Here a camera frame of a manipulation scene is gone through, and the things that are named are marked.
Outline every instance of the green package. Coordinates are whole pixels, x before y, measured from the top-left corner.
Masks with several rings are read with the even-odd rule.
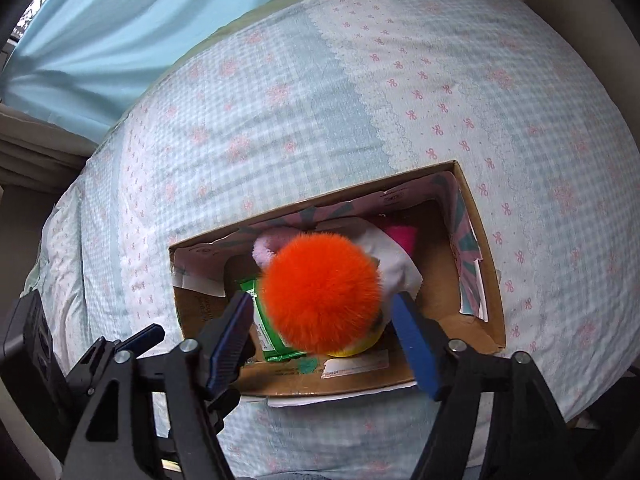
[[[285,361],[286,359],[305,355],[306,352],[289,346],[269,323],[269,318],[267,318],[258,297],[258,280],[256,278],[245,280],[240,283],[240,288],[251,295],[254,300],[254,325],[258,333],[264,360]]]

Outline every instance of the cardboard box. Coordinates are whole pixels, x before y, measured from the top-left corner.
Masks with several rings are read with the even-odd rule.
[[[450,211],[443,211],[440,202],[425,201],[424,197],[414,193],[418,184],[435,182],[434,174],[443,171],[455,177],[453,180],[450,174],[442,174],[457,185],[458,211],[462,200],[462,209],[466,208],[464,216],[455,213],[456,204],[451,205]],[[465,340],[479,352],[489,354],[504,348],[504,317],[494,262],[478,210],[460,165],[455,161],[287,205],[172,246],[170,256],[175,305],[184,336],[197,335],[207,320],[222,313],[228,299],[239,289],[238,281],[257,276],[258,268],[251,257],[251,248],[256,235],[263,229],[283,222],[284,217],[293,218],[287,222],[311,228],[321,220],[309,220],[315,212],[333,214],[329,218],[336,218],[362,216],[357,214],[359,211],[366,211],[367,215],[384,213],[404,224],[418,227],[413,260],[424,281],[416,302],[425,316],[436,319],[447,335]],[[481,308],[485,308],[488,314],[487,321],[460,313],[464,281],[460,273],[468,272],[463,267],[468,269],[470,266],[468,263],[463,266],[456,260],[461,253],[457,245],[452,245],[453,238],[445,223],[447,218],[453,222],[454,214],[470,223],[466,238],[477,240],[476,253],[479,248],[482,258],[476,266],[479,268],[478,290],[463,291],[462,296],[476,298],[476,313],[479,303],[482,303]],[[330,396],[413,381],[391,324],[373,348],[351,360],[308,356],[288,362],[265,362],[255,332],[252,337],[258,348],[256,361],[244,366],[236,383],[245,395]]]

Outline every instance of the mattress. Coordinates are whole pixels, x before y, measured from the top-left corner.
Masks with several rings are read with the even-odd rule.
[[[457,160],[500,276],[502,354],[529,351],[562,414],[583,410],[640,352],[640,154],[597,78],[518,0],[272,4],[154,84],[52,212],[28,288],[63,367],[152,322],[158,351],[180,341],[169,245]],[[437,407],[413,388],[244,402],[220,442],[237,476],[408,478]]]

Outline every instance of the fluffy orange ball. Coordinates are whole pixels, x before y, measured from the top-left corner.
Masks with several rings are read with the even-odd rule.
[[[333,233],[301,234],[290,241],[264,271],[260,292],[282,338],[319,354],[363,338],[380,311],[373,261]]]

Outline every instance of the metal screw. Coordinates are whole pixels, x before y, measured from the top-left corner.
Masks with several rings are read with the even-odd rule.
[[[126,363],[131,358],[131,352],[128,350],[120,350],[113,358],[119,365]]]
[[[452,339],[449,341],[449,349],[453,352],[464,352],[466,350],[466,343],[462,339]]]
[[[516,359],[516,362],[521,365],[527,365],[531,362],[531,356],[526,352],[516,352],[513,355],[513,358]]]
[[[198,347],[198,342],[195,339],[185,339],[179,345],[180,350],[184,353],[191,352]]]

